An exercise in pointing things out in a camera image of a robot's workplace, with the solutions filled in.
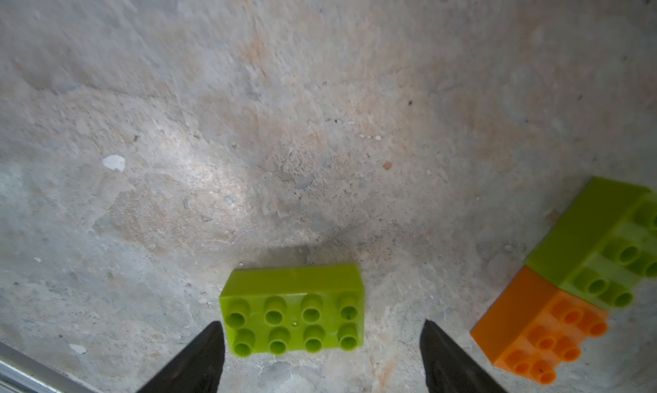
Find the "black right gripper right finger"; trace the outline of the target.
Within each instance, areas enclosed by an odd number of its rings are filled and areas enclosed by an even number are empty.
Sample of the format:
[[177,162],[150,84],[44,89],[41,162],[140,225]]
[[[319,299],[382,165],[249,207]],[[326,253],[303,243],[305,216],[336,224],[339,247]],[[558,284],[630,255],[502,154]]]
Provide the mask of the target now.
[[429,392],[506,393],[435,322],[424,322],[419,346]]

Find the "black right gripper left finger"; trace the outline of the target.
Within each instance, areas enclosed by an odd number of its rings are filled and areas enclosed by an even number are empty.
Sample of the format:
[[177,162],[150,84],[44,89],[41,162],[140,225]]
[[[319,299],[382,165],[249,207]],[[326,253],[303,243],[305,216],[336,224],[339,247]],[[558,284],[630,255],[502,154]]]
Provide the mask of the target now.
[[225,354],[222,324],[213,321],[138,393],[217,393]]

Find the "orange lego brick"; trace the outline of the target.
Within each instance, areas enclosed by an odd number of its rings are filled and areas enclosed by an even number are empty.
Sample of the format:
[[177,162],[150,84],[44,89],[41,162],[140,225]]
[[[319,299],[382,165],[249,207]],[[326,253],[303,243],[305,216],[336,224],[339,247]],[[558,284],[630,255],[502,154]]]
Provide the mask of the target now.
[[490,362],[541,385],[575,362],[588,338],[604,336],[607,312],[523,267],[471,330]]

